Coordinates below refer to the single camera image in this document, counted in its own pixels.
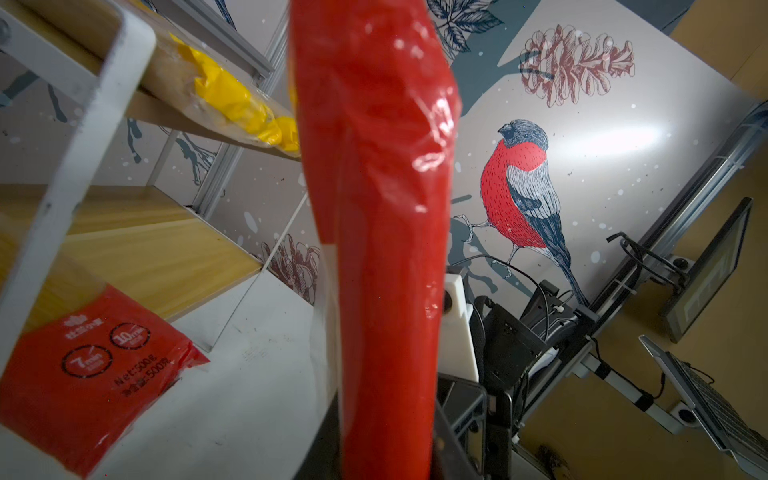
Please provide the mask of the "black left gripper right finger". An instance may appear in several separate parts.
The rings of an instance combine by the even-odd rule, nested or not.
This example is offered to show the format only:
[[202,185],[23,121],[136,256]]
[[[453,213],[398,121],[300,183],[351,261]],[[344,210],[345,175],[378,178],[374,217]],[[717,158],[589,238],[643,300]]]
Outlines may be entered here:
[[466,452],[459,444],[442,407],[436,403],[433,423],[433,446],[430,478],[433,480],[479,479]]

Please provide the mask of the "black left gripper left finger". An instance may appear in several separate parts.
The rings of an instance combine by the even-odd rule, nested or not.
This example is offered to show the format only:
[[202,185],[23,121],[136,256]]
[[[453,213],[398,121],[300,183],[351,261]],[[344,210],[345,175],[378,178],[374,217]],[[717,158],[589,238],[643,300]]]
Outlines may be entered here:
[[294,480],[339,480],[340,433],[336,413],[328,413],[308,450]]

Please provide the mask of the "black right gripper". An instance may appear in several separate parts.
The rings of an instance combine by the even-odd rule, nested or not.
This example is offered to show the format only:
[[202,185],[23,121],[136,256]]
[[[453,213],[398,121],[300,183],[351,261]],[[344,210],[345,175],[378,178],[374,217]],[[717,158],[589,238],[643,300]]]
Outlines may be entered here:
[[573,308],[556,297],[537,296],[521,320],[485,296],[484,317],[474,313],[470,332],[480,338],[472,352],[480,356],[479,377],[438,376],[437,401],[470,465],[482,479],[512,477],[513,437],[531,404],[531,378],[554,355],[575,342],[598,316],[583,305]]

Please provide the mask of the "red pasta bag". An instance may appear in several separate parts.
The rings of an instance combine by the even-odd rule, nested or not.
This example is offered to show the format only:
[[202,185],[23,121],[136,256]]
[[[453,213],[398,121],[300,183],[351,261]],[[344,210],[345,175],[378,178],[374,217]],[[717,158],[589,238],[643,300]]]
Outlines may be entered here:
[[179,379],[207,363],[184,334],[56,257],[1,378],[1,423],[86,478]]
[[295,1],[304,174],[337,273],[341,473],[430,475],[461,99],[422,1]]

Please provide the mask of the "computer monitor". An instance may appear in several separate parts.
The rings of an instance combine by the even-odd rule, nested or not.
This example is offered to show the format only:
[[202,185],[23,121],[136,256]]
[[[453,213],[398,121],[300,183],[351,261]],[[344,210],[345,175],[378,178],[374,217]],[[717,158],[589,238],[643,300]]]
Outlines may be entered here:
[[688,279],[660,311],[669,339],[678,343],[736,270],[753,207],[744,197],[688,270]]

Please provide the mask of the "laptop keyboard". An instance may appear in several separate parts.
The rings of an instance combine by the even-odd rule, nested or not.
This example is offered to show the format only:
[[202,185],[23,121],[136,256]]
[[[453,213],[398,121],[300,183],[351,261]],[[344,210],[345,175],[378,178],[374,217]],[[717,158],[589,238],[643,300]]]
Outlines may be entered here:
[[664,351],[646,335],[641,335],[639,341],[717,449],[732,456],[748,475],[766,479],[767,439],[749,427],[725,397],[693,367]]

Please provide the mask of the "white frame wooden shelf rack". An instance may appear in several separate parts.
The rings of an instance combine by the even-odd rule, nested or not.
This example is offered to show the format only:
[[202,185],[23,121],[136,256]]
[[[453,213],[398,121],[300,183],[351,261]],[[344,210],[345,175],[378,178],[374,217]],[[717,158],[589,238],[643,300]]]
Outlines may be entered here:
[[136,1],[5,1],[1,44],[84,106],[50,183],[1,191],[2,359],[110,286],[212,350],[257,261],[151,185],[92,183],[129,115],[238,143],[176,104],[177,48],[201,42]]

